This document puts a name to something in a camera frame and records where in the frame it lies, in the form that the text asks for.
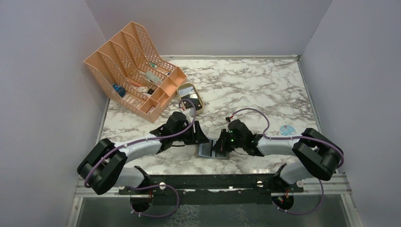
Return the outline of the grey leather card holder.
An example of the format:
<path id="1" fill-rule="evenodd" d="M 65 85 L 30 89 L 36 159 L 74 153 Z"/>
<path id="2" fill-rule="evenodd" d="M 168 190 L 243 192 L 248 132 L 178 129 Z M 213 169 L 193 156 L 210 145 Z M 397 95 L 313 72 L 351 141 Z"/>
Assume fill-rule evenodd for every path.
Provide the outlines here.
<path id="1" fill-rule="evenodd" d="M 199 144 L 198 148 L 198 157 L 201 158 L 210 158 L 210 159 L 218 159 L 218 160 L 229 160 L 230 155 L 227 152 L 217 152 L 212 149 L 214 142 L 202 143 Z"/>

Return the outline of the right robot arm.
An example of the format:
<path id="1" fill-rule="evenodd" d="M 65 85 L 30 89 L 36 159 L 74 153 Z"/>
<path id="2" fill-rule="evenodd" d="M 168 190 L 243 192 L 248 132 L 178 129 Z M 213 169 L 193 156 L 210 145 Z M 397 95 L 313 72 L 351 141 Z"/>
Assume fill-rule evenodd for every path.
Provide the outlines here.
<path id="1" fill-rule="evenodd" d="M 229 123 L 228 129 L 221 131 L 212 150 L 231 152 L 237 148 L 254 157 L 297 157 L 298 160 L 294 163 L 282 164 L 274 174 L 271 186 L 278 192 L 285 192 L 293 184 L 306 178 L 315 177 L 328 181 L 344 163 L 343 151 L 312 128 L 305 129 L 300 135 L 268 137 L 254 134 L 243 122 L 234 120 Z"/>

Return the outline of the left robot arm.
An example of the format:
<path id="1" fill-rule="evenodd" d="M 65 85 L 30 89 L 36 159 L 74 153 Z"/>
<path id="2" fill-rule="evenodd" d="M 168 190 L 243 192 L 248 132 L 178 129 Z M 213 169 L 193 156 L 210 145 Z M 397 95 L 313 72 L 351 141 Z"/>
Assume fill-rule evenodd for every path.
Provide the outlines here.
<path id="1" fill-rule="evenodd" d="M 77 167 L 84 179 L 84 186 L 97 195 L 113 187 L 130 186 L 137 194 L 148 190 L 145 172 L 136 167 L 128 170 L 125 165 L 135 159 L 156 155 L 172 147 L 174 142 L 184 145 L 208 143 L 199 121 L 189 121 L 187 115 L 173 112 L 166 123 L 149 134 L 128 142 L 114 143 L 108 138 L 100 140 Z"/>

